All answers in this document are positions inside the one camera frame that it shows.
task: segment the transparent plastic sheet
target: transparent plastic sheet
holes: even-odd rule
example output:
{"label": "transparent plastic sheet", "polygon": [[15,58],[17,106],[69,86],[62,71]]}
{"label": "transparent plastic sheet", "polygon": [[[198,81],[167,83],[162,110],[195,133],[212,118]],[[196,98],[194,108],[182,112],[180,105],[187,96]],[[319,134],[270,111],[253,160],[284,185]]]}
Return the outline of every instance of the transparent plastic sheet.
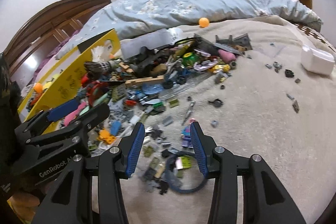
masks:
{"label": "transparent plastic sheet", "polygon": [[159,98],[162,101],[168,100],[174,97],[175,95],[181,93],[182,91],[195,87],[199,83],[208,79],[211,75],[213,75],[211,72],[206,72],[206,73],[196,74],[194,76],[191,76],[188,78],[187,83],[183,85],[175,84],[171,89],[163,90],[162,92],[160,92]]}

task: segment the white plastic container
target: white plastic container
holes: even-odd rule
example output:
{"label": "white plastic container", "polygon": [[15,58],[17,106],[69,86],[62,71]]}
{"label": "white plastic container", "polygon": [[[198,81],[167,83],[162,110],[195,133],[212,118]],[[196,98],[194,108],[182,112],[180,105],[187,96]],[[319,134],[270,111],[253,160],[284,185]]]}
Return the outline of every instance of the white plastic container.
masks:
{"label": "white plastic container", "polygon": [[311,72],[330,75],[333,71],[335,60],[333,55],[328,52],[304,45],[301,52],[301,64],[306,70]]}

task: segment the yellow ball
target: yellow ball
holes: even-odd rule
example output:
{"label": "yellow ball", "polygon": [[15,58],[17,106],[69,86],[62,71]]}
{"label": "yellow ball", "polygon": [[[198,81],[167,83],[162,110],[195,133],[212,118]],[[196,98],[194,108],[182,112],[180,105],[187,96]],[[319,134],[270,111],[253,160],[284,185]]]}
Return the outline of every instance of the yellow ball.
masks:
{"label": "yellow ball", "polygon": [[202,17],[202,18],[199,19],[198,24],[199,24],[202,28],[205,28],[205,27],[208,27],[208,26],[209,26],[210,21],[209,21],[209,19],[207,19],[206,17]]}
{"label": "yellow ball", "polygon": [[41,94],[42,91],[43,91],[42,84],[41,84],[41,83],[36,83],[36,84],[34,85],[34,90],[35,90],[38,94]]}

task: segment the blue floral comforter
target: blue floral comforter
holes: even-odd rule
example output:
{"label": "blue floral comforter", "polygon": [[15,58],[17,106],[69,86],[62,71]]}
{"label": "blue floral comforter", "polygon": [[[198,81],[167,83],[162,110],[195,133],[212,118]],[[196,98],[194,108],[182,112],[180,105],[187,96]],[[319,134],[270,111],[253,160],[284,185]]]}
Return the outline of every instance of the blue floral comforter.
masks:
{"label": "blue floral comforter", "polygon": [[120,40],[162,28],[226,19],[278,15],[320,31],[322,20],[299,0],[117,0],[94,14],[58,53],[57,59],[80,42],[114,28]]}

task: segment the silver bolt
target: silver bolt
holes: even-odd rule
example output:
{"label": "silver bolt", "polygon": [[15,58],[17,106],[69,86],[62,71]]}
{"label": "silver bolt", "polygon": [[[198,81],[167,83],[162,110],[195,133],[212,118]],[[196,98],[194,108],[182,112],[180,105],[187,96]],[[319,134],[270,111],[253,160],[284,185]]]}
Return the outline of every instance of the silver bolt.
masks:
{"label": "silver bolt", "polygon": [[74,161],[80,161],[82,159],[82,155],[74,155],[72,158]]}
{"label": "silver bolt", "polygon": [[116,146],[113,146],[110,148],[110,153],[117,154],[119,152],[119,148]]}
{"label": "silver bolt", "polygon": [[223,152],[225,151],[225,149],[224,149],[224,147],[222,147],[222,146],[216,146],[216,147],[215,147],[215,151],[216,151],[217,153],[223,153]]}
{"label": "silver bolt", "polygon": [[79,140],[80,140],[80,137],[79,137],[79,136],[75,136],[75,137],[72,138],[72,142],[73,142],[73,143],[78,143]]}
{"label": "silver bolt", "polygon": [[261,161],[262,157],[261,157],[260,155],[258,155],[258,154],[254,154],[254,155],[252,156],[252,159],[253,159],[254,161]]}

